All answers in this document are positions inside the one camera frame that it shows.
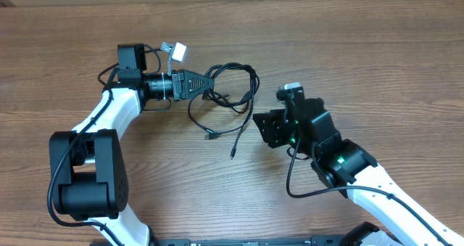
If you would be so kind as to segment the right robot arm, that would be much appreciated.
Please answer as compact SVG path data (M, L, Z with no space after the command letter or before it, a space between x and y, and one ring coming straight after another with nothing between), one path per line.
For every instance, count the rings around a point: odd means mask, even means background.
M403 245L462 245L449 229L404 192L360 145L343 139L321 98L308 99L301 86L279 89L284 107L255 113L253 120L271 148L289 145L311 159L325 185L380 221Z

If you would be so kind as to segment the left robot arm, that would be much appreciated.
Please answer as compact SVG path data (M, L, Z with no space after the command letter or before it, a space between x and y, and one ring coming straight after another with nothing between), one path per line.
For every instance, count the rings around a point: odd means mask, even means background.
M47 208L66 227L92 226L111 245L156 245L151 228L128 205L128 177L120 139L148 100L192 99L215 85L189 70L146 72L146 44L120 44L118 62L106 69L101 101L71 131L49 140L51 181Z

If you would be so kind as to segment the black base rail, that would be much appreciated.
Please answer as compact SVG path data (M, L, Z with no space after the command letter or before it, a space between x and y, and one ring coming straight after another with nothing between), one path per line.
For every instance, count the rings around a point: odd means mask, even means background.
M156 239L150 245L156 246L337 246L344 235L313 235L309 238L280 239Z

